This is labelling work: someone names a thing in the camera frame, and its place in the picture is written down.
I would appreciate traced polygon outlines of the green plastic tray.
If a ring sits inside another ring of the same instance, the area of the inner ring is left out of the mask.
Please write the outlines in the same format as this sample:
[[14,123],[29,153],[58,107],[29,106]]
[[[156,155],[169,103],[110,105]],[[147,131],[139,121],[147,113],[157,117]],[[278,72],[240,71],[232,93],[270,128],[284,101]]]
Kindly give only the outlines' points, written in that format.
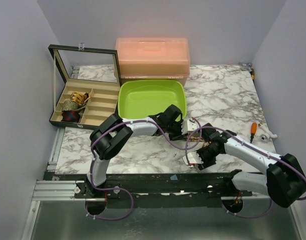
[[118,114],[126,119],[142,119],[177,106],[183,117],[187,101],[183,85],[174,80],[136,80],[124,83],[118,96]]

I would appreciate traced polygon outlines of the floral patterned tie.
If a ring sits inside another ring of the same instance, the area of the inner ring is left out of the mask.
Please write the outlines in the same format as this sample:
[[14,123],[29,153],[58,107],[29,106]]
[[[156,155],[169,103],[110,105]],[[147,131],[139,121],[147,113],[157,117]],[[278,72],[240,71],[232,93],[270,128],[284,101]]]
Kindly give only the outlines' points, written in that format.
[[206,142],[202,137],[201,137],[201,139],[199,140],[199,138],[200,138],[200,131],[197,131],[197,132],[195,132],[192,136],[191,136],[191,138],[188,140],[189,142],[201,142],[202,143],[202,147],[206,147],[206,146],[208,146],[209,145],[209,143],[208,142]]

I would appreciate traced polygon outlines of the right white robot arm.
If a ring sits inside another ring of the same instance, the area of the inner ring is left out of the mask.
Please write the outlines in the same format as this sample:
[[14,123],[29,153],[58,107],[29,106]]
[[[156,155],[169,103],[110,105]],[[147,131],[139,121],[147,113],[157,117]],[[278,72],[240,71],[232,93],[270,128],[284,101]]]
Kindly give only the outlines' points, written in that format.
[[287,208],[295,201],[306,200],[306,177],[291,154],[279,155],[245,142],[236,133],[207,123],[200,127],[202,139],[209,143],[197,151],[207,167],[219,154],[227,154],[248,163],[260,174],[238,171],[223,183],[223,191],[234,196],[240,191],[252,191],[269,196],[280,207]]

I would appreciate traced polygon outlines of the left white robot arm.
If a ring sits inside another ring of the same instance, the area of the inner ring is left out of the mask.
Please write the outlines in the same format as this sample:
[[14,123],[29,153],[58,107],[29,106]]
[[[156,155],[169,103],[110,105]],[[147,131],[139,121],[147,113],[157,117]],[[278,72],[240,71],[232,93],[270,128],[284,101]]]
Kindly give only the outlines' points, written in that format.
[[121,118],[116,113],[110,115],[90,135],[93,160],[87,173],[87,193],[94,198],[103,193],[109,162],[130,138],[168,134],[170,141],[179,140],[183,137],[182,122],[182,111],[173,104],[162,113],[142,119]]

